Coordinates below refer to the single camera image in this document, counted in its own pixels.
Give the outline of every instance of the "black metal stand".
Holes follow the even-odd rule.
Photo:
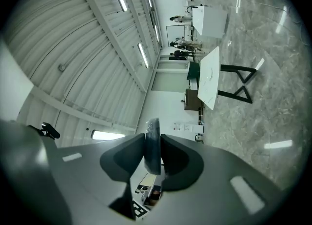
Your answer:
[[[222,64],[221,71],[235,72],[237,73],[238,77],[243,83],[247,83],[252,78],[252,76],[256,73],[257,70],[254,68],[249,68],[249,67]],[[244,79],[242,75],[239,73],[239,71],[249,71],[250,74],[247,76],[247,78]],[[245,92],[246,98],[238,96],[238,94],[241,91]],[[236,99],[236,100],[243,101],[243,102],[253,103],[252,98],[250,97],[249,92],[244,85],[240,87],[234,94],[219,90],[218,95],[227,97],[227,98]]]

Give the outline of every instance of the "green object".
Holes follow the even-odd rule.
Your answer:
[[[187,80],[199,78],[200,66],[196,62],[190,62],[189,73],[187,74]]]

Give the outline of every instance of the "white table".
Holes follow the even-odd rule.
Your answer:
[[[193,26],[201,36],[222,38],[227,12],[208,6],[193,8]]]
[[[257,69],[236,65],[220,65],[220,52],[219,46],[217,46],[200,61],[200,79],[197,95],[199,99],[201,99],[211,110],[214,109],[217,95],[247,103],[253,103],[245,86],[240,87],[235,93],[218,90],[220,71],[235,72],[243,83],[247,83],[256,73]],[[239,71],[248,71],[250,74],[244,79]],[[241,91],[245,92],[246,98],[238,96]]]

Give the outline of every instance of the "marble floor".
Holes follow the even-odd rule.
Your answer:
[[[221,64],[255,68],[264,59],[245,85],[253,104],[219,96],[213,111],[205,108],[204,143],[236,154],[281,189],[292,186],[312,134],[312,51],[300,17],[288,0],[241,0],[239,8],[237,0],[194,1],[228,12],[222,39],[195,32],[195,39],[203,41],[196,60],[217,46]],[[242,85],[235,73],[220,73],[220,90],[234,93]],[[266,148],[289,140],[292,146]]]

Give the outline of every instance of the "ceiling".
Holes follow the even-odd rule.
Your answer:
[[[160,44],[147,0],[21,0],[4,40],[35,85],[18,122],[94,142],[93,130],[134,134]],[[148,60],[146,68],[137,45]]]

